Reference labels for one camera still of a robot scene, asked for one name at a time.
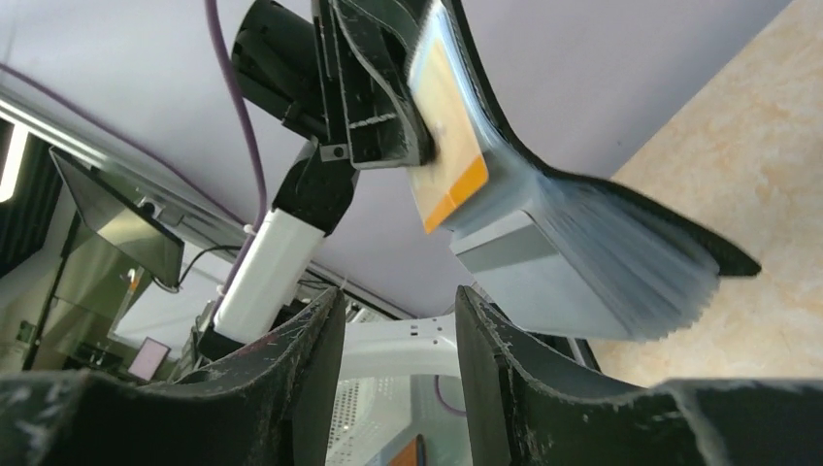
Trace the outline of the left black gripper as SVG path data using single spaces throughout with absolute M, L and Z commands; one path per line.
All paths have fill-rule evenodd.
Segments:
M 433 140 L 409 85 L 425 5 L 312 0 L 326 124 L 323 161 L 350 159 L 349 143 L 359 170 L 423 166 L 433 159 Z

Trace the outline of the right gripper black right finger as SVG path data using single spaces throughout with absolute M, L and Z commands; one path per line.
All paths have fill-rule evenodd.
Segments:
M 818 465 L 819 380 L 669 380 L 581 366 L 467 286 L 456 341 L 476 465 Z

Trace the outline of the gold credit card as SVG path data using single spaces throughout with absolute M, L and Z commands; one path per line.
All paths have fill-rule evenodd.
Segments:
M 434 159 L 407 170 L 426 233 L 486 185 L 488 169 L 444 41 L 415 56 L 412 97 L 434 141 Z

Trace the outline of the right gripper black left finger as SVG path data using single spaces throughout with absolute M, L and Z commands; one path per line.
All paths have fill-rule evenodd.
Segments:
M 1 379 L 5 465 L 321 465 L 345 336 L 331 287 L 259 340 L 177 383 L 99 371 Z

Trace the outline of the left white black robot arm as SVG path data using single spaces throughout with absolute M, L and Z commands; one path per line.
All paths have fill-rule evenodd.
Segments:
M 435 143 L 412 100 L 421 1 L 315 1 L 310 19 L 257 1 L 225 44 L 205 5 L 217 63 L 238 115 L 260 207 L 214 315 L 198 341 L 218 360 L 268 333 L 321 242 L 354 197 L 363 170 L 431 167 Z M 254 101 L 306 143 L 269 196 L 247 111 Z

